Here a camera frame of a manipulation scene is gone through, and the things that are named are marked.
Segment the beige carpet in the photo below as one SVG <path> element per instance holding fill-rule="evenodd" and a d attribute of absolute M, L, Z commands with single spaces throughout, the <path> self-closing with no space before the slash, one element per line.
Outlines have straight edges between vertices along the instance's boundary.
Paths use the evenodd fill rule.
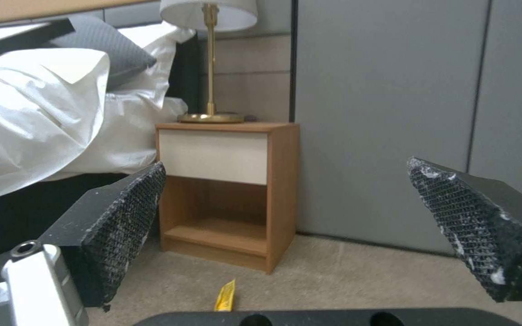
<path fill-rule="evenodd" d="M 522 303 L 495 303 L 459 260 L 296 236 L 275 272 L 160 252 L 147 241 L 112 309 L 88 309 L 91 326 L 131 326 L 164 312 L 210 311 L 237 280 L 236 310 L 473 307 L 522 324 Z"/>

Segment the nightstand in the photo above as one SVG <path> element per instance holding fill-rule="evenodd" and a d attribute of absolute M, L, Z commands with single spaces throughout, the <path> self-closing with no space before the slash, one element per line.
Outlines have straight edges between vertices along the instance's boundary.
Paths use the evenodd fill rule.
<path fill-rule="evenodd" d="M 161 249 L 270 274 L 295 235 L 297 124 L 158 124 Z"/>

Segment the white drawer front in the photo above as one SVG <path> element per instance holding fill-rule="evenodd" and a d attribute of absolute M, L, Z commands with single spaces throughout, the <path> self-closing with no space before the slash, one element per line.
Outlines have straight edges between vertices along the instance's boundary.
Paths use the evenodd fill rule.
<path fill-rule="evenodd" d="M 158 130 L 166 174 L 267 184 L 267 134 Z"/>

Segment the lampshade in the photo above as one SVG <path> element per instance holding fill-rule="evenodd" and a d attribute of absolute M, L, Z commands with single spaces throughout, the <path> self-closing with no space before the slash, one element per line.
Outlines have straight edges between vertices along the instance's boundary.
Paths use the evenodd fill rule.
<path fill-rule="evenodd" d="M 219 8 L 215 31 L 238 31 L 257 23 L 256 0 L 162 0 L 160 16 L 179 27 L 207 29 L 203 20 L 204 4 L 215 4 Z"/>

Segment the brass lamp base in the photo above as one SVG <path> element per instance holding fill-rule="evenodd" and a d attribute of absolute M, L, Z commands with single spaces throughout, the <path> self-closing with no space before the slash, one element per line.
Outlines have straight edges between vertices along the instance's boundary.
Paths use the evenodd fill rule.
<path fill-rule="evenodd" d="M 241 114 L 183 114 L 178 116 L 178 122 L 191 124 L 240 124 L 245 122 Z"/>

